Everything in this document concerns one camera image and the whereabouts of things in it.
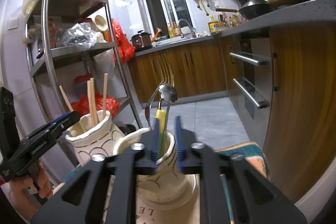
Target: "built-in dishwasher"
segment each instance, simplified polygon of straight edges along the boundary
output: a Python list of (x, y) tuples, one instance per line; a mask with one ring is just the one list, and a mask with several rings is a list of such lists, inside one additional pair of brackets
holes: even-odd
[(233, 37), (230, 55), (235, 58), (236, 66), (230, 99), (250, 140), (262, 148), (267, 133), (273, 89), (269, 38), (265, 33), (236, 35)]

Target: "ceramic utensil holder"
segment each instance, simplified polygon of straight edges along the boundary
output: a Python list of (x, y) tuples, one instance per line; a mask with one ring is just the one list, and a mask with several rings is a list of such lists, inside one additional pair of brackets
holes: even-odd
[[(140, 141), (141, 135), (149, 131), (149, 128), (142, 128), (120, 139), (114, 149), (113, 154), (121, 153), (132, 143)], [(186, 187), (188, 177), (179, 172), (177, 164), (177, 154), (175, 149), (175, 137), (170, 132), (166, 134), (165, 154), (157, 160), (157, 173), (151, 176), (137, 176), (138, 195), (145, 202), (167, 203), (180, 197)]]
[(73, 146), (81, 165), (87, 163), (94, 154), (112, 156), (112, 151), (118, 140), (125, 137), (122, 131), (114, 125), (111, 114), (107, 110), (103, 118), (103, 111), (97, 111), (98, 125), (91, 123), (91, 115), (81, 117), (80, 122), (87, 130), (79, 131), (80, 127), (74, 125), (67, 129), (66, 140)]

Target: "red plastic bag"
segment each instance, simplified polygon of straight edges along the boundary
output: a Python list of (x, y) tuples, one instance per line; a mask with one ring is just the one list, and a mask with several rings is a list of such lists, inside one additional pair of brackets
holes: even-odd
[[(128, 60), (130, 60), (134, 54), (135, 54), (135, 47), (133, 47), (125, 34), (123, 33), (123, 30), (120, 27), (120, 24), (112, 19), (112, 28), (114, 29), (115, 34), (115, 40), (118, 46), (118, 53), (120, 56), (121, 63), (126, 63)], [(117, 63), (116, 57), (113, 54), (113, 60), (114, 63)]]
[[(103, 95), (101, 95), (99, 92), (96, 92), (94, 97), (96, 101), (97, 111), (102, 110)], [(80, 101), (71, 103), (71, 106), (73, 110), (78, 111), (81, 116), (90, 113), (89, 99), (87, 94), (83, 95)], [(114, 99), (112, 96), (106, 96), (106, 110), (108, 110), (111, 113), (112, 118), (114, 118), (118, 114), (119, 108), (120, 105), (116, 99)]]

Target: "window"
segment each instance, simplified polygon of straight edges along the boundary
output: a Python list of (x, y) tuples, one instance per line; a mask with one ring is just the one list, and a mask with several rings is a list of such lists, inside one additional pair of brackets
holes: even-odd
[[(186, 0), (144, 0), (144, 3), (152, 35), (160, 28), (163, 36), (169, 36), (168, 24), (173, 26), (181, 18), (193, 26)], [(186, 22), (181, 22), (181, 27), (185, 26)]]

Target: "stainless steel shelving rack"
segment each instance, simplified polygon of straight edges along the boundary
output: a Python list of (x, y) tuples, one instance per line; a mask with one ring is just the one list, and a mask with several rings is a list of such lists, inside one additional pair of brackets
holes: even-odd
[[(62, 17), (62, 20), (65, 22), (75, 23), (76, 20), (86, 18), (103, 7), (105, 7), (106, 19), (108, 22), (112, 42), (97, 43), (96, 45), (94, 45), (89, 49), (86, 49), (83, 46), (69, 46), (53, 49), (50, 48), (50, 39), (48, 31), (49, 16), (60, 16)], [(141, 128), (142, 124), (139, 115), (137, 113), (137, 109), (135, 107), (133, 98), (131, 96), (128, 83), (126, 81), (125, 72), (120, 62), (117, 44), (115, 42), (114, 31), (111, 26), (111, 15), (108, 0), (37, 0), (30, 15), (27, 17), (26, 20), (26, 36), (28, 35), (29, 26), (32, 25), (34, 22), (33, 19), (34, 15), (41, 16), (42, 42), (44, 53), (42, 57), (38, 59), (38, 61), (35, 62), (34, 64), (33, 64), (31, 44), (27, 44), (26, 54), (27, 54), (28, 69), (31, 78), (31, 84), (33, 86), (37, 102), (40, 106), (40, 109), (46, 122), (52, 121), (55, 117), (50, 117), (50, 115), (48, 114), (47, 108), (43, 103), (43, 101), (41, 100), (41, 96), (37, 88), (37, 82), (35, 77), (44, 72), (48, 73), (50, 84), (53, 88), (58, 105), (61, 111), (65, 113), (67, 111), (67, 106), (59, 90), (55, 69), (75, 62), (83, 61), (85, 63), (86, 70), (88, 72), (91, 72), (90, 63), (92, 61), (92, 58), (95, 55), (112, 48), (117, 59), (116, 68), (118, 68), (120, 72), (121, 80), (123, 82), (126, 92), (126, 97), (116, 98), (117, 101), (119, 101), (120, 103), (119, 112), (121, 112), (127, 105), (130, 105), (135, 120), (139, 128)], [(65, 152), (69, 160), (76, 166), (78, 164), (78, 161), (75, 155), (69, 150), (68, 146), (63, 142), (59, 142), (59, 145), (61, 149)]]

